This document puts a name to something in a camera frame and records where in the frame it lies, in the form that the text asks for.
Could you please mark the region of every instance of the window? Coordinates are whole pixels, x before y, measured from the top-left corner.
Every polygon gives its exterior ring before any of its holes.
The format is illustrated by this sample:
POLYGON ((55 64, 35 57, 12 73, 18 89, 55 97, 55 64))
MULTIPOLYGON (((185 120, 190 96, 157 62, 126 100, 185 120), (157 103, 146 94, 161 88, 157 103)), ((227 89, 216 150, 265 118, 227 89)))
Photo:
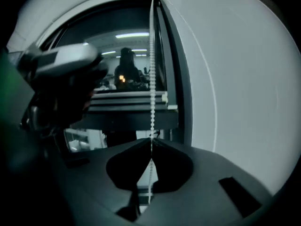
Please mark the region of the window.
MULTIPOLYGON (((151 0, 122 0, 79 14, 60 27, 44 49, 92 44, 108 65, 85 119, 64 132, 69 152, 149 137, 151 0)), ((174 68, 159 1, 154 2, 156 122, 160 138, 178 127, 174 68)))
MULTIPOLYGON (((97 48, 109 67, 106 78, 96 88, 98 93, 107 93, 108 90, 148 91, 149 12, 148 0, 91 12, 69 24, 56 46, 83 43, 97 48)), ((159 40, 156 40, 156 48, 160 51, 159 40)), ((159 56, 156 62, 157 90, 165 91, 162 57, 159 56)))

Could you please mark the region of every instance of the fluorescent light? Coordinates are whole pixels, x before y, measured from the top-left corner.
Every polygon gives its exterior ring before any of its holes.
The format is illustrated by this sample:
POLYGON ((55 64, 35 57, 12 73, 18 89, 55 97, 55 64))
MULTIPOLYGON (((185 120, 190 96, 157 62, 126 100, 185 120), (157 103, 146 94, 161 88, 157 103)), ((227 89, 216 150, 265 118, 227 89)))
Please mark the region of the fluorescent light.
POLYGON ((136 52, 136 51, 147 51, 147 49, 132 49, 133 52, 136 52))
POLYGON ((113 54, 113 53, 116 53, 116 51, 105 52, 105 53, 102 53, 102 55, 113 54))
POLYGON ((149 32, 135 32, 135 33, 126 33, 126 34, 120 34, 116 35, 117 39, 121 38, 129 38, 129 37, 142 37, 142 36, 149 36, 149 32))

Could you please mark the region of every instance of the ceiling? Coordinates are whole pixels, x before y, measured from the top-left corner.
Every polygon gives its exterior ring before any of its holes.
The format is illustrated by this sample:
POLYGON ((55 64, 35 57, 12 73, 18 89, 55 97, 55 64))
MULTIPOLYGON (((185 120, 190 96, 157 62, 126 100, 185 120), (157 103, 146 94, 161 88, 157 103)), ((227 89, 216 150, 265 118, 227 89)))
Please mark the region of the ceiling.
POLYGON ((105 54, 104 57, 112 58, 120 56, 120 51, 122 48, 131 49, 147 49, 147 51, 135 51, 136 55, 146 54, 149 56, 149 37, 129 37, 129 38, 116 38, 116 35, 126 34, 126 33, 137 33, 137 32, 148 32, 147 29, 128 29, 128 30, 118 30, 113 32, 102 33, 97 36, 90 37, 85 40, 85 42, 93 44, 97 47, 98 51, 101 53, 115 51, 115 53, 105 54))

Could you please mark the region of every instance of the white curved wall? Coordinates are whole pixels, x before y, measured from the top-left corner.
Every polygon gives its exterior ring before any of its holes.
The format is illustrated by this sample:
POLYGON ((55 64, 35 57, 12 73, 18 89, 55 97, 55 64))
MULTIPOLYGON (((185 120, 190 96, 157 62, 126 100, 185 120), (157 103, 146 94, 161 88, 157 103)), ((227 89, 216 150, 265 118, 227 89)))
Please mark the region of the white curved wall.
MULTIPOLYGON (((108 1, 112 0, 98 0, 98 4, 108 1)), ((89 0, 28 0, 19 12, 16 29, 7 44, 9 51, 26 49, 62 15, 85 2, 86 9, 92 7, 89 0)))
MULTIPOLYGON (((10 50, 35 41, 86 0, 29 0, 10 50)), ((301 58, 290 34, 258 0, 164 0, 187 57, 192 145, 215 151, 273 194, 301 153, 301 58)))

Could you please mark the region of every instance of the person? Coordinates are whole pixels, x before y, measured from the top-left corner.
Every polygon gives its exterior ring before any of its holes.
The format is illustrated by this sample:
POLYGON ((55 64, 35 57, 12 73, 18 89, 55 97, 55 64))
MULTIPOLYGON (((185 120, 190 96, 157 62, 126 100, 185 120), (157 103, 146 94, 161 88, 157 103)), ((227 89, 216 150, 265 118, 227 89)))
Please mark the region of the person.
POLYGON ((143 68, 144 74, 148 74, 146 67, 143 68))
POLYGON ((139 70, 139 76, 140 76, 140 80, 142 83, 147 84, 149 83, 149 81, 145 78, 144 74, 142 73, 141 70, 139 70))
POLYGON ((117 89, 131 89, 131 82, 141 82, 138 69, 134 64, 134 52, 130 48, 121 50, 120 62, 114 74, 114 83, 117 89))

